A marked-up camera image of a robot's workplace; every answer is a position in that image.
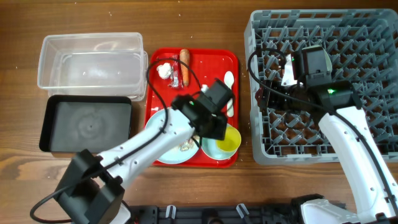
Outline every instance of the spoon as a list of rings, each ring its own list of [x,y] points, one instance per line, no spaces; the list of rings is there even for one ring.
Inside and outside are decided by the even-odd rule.
[[[228,88],[232,89],[232,85],[234,83],[234,75],[232,72],[228,71],[225,73],[224,83],[228,86]],[[232,99],[228,101],[226,107],[227,109],[229,108],[229,110],[226,112],[226,115],[229,117],[234,116],[234,106],[232,105]]]

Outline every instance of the dish rack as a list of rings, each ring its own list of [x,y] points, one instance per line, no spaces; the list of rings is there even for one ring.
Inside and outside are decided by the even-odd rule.
[[[244,31],[246,62],[256,47],[285,54],[321,45],[329,54],[334,81],[349,80],[366,110],[366,119],[387,162],[398,162],[398,15],[391,9],[258,10]],[[255,55],[251,67],[260,80],[282,80],[277,54]],[[262,165],[311,164],[338,161],[319,127],[302,130],[310,114],[260,110],[250,79],[251,134],[254,160]]]

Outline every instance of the wood grain surface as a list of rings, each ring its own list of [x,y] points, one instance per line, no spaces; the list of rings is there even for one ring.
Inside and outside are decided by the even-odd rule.
[[[149,56],[161,47],[228,49],[244,68],[243,31],[256,9],[393,8],[397,1],[96,1],[5,0],[0,3],[0,223],[33,223],[30,208],[51,193],[68,158],[41,152],[48,94],[37,87],[43,39],[51,34],[140,32]],[[130,205],[258,205],[319,193],[355,211],[339,163],[260,166],[252,158],[249,75],[240,75],[243,145],[228,169],[150,167],[126,190]],[[145,103],[134,110],[135,132]],[[398,178],[398,164],[388,164]],[[43,218],[65,218],[51,201]]]

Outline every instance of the black tray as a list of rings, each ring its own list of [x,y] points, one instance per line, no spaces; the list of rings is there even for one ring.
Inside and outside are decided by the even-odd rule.
[[[128,140],[131,116],[125,96],[51,96],[39,147],[44,152],[111,149]]]

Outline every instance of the light blue plate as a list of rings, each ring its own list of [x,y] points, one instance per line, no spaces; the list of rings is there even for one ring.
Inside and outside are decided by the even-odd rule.
[[[160,110],[149,118],[145,127],[149,127],[154,123],[154,121],[164,118],[164,110]],[[160,158],[158,158],[158,161],[163,162],[164,164],[180,164],[191,159],[198,152],[198,150],[199,148],[195,143],[193,144],[193,147],[186,151],[181,151],[180,147],[177,146],[163,154]]]
[[[210,158],[215,160],[225,160],[231,158],[237,150],[232,152],[224,152],[217,148],[215,139],[203,138],[201,142],[203,152]]]

